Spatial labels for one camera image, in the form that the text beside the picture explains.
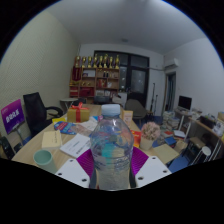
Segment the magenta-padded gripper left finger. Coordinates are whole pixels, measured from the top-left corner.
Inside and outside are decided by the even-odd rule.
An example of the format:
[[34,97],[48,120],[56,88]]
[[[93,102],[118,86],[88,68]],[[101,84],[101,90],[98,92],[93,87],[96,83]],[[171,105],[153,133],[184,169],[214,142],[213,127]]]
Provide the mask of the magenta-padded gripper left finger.
[[88,188],[93,172],[93,156],[91,150],[88,149],[77,159],[68,159],[55,175],[78,186]]

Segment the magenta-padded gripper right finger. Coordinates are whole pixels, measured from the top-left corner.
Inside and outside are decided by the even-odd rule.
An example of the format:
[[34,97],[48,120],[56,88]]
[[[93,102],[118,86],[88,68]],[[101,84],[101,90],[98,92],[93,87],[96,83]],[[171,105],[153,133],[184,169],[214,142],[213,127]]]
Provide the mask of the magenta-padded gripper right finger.
[[134,147],[130,168],[130,187],[139,188],[170,175],[157,156],[148,156]]

